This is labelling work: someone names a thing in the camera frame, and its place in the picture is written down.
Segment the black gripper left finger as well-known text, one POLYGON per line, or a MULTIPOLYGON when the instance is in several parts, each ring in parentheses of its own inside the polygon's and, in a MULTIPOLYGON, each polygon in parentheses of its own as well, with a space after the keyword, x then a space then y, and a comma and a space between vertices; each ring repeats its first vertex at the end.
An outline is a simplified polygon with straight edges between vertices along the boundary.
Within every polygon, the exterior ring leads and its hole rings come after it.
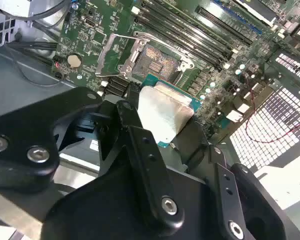
POLYGON ((97 178, 129 166, 146 225, 156 232, 177 232, 185 222, 184 208, 130 97, 111 103, 76 87, 1 115, 0 190, 45 191, 60 165, 60 151, 87 134, 84 122, 90 122, 99 141, 97 178))

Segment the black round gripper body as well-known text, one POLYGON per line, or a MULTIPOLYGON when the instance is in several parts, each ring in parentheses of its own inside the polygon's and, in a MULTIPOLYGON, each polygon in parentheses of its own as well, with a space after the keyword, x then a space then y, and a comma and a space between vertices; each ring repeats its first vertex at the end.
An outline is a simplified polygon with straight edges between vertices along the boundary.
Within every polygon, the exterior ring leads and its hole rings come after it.
MULTIPOLYGON (((185 220, 173 240, 221 240, 210 189, 196 177, 167 168, 185 220)), ((158 240, 146 225, 129 166, 124 165, 60 199, 42 227, 44 240, 158 240)))

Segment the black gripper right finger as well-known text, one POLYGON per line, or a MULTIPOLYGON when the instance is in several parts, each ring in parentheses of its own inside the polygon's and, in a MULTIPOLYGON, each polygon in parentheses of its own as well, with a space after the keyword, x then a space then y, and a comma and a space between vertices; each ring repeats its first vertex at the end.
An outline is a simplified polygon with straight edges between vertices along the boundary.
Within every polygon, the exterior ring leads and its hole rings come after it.
POLYGON ((298 229, 256 176, 241 163, 229 165, 191 117, 176 136, 187 172, 210 190, 210 218, 225 240, 296 240, 298 229))

